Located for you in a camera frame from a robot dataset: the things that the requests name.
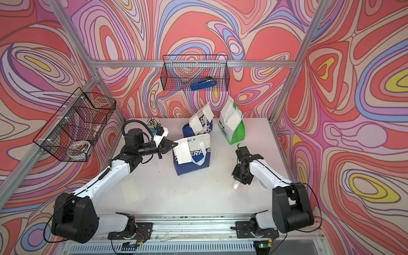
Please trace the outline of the dark blue paper bag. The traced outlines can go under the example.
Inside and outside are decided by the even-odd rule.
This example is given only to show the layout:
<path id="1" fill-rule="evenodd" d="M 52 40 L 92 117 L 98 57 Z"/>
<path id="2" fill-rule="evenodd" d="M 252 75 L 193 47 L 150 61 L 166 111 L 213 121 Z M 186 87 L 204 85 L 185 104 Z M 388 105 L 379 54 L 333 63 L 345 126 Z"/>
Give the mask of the dark blue paper bag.
<path id="1" fill-rule="evenodd" d="M 176 142 L 188 142 L 192 158 L 192 162 L 179 165 L 173 150 L 173 163 L 178 176 L 206 169 L 210 166 L 210 134 L 182 138 L 176 140 Z"/>

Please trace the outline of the blue white paper bag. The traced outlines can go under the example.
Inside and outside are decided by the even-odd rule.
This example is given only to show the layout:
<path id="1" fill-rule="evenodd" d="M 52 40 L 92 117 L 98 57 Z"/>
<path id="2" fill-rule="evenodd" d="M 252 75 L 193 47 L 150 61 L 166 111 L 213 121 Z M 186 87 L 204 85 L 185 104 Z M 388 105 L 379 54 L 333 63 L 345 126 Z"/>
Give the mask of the blue white paper bag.
<path id="1" fill-rule="evenodd" d="M 212 131 L 213 118 L 214 114 L 210 104 L 207 103 L 189 118 L 188 123 L 182 128 L 183 136 L 187 138 L 210 133 Z"/>

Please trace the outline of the green white paper bag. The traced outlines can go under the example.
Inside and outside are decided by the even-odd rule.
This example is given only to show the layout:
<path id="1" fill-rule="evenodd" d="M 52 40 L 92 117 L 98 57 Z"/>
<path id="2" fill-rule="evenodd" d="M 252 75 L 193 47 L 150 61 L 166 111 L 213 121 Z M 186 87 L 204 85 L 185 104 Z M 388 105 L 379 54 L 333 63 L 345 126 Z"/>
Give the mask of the green white paper bag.
<path id="1" fill-rule="evenodd" d="M 246 131 L 243 122 L 243 113 L 230 96 L 228 96 L 221 110 L 218 126 L 231 145 L 245 139 Z"/>

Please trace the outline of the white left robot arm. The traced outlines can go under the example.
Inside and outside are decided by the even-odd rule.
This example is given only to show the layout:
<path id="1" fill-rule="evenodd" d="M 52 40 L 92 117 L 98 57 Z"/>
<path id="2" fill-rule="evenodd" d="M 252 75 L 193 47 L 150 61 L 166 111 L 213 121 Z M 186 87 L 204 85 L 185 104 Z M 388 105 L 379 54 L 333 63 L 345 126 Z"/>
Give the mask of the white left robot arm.
<path id="1" fill-rule="evenodd" d="M 96 206 L 120 180 L 142 163 L 144 156 L 162 157 L 177 146 L 176 142 L 167 139 L 168 133 L 165 127 L 157 128 L 153 131 L 152 141 L 146 142 L 141 129 L 130 129 L 124 135 L 125 145 L 120 153 L 102 173 L 73 193 L 62 193 L 57 197 L 51 233 L 78 243 L 86 243 L 101 234 L 133 238 L 137 233 L 134 216 L 124 212 L 99 215 Z"/>

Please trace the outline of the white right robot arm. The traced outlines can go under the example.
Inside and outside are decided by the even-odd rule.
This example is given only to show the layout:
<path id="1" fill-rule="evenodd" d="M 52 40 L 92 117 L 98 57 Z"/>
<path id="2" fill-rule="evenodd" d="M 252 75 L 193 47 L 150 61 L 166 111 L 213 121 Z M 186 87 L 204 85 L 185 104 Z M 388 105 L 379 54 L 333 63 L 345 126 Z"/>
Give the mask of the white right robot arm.
<path id="1" fill-rule="evenodd" d="M 270 167 L 259 154 L 251 154 L 246 146 L 235 151 L 237 164 L 232 172 L 233 188 L 250 185 L 256 177 L 272 193 L 272 209 L 257 212 L 249 220 L 249 232 L 263 237 L 271 231 L 288 233 L 314 224 L 315 219 L 307 188 L 294 183 Z"/>

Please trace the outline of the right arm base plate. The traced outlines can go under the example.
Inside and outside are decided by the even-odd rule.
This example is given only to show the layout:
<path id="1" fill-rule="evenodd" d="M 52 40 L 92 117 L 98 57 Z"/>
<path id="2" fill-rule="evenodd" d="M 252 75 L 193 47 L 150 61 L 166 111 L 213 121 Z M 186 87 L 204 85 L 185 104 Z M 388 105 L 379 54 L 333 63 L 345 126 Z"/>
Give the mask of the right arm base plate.
<path id="1" fill-rule="evenodd" d="M 237 221 L 230 229 L 236 232 L 238 239 L 266 238 L 275 240 L 279 237 L 278 230 L 274 228 L 260 228 L 257 223 L 252 221 Z"/>

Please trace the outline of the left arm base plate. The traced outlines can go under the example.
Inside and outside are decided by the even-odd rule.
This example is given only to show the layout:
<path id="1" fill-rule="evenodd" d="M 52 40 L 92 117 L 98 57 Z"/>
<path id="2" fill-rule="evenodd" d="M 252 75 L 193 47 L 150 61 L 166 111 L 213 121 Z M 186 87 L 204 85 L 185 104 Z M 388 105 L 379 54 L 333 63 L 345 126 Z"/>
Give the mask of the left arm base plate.
<path id="1" fill-rule="evenodd" d="M 123 231 L 110 232 L 109 240 L 137 240 L 147 241 L 151 238 L 153 232 L 153 223 L 131 222 L 128 223 Z"/>

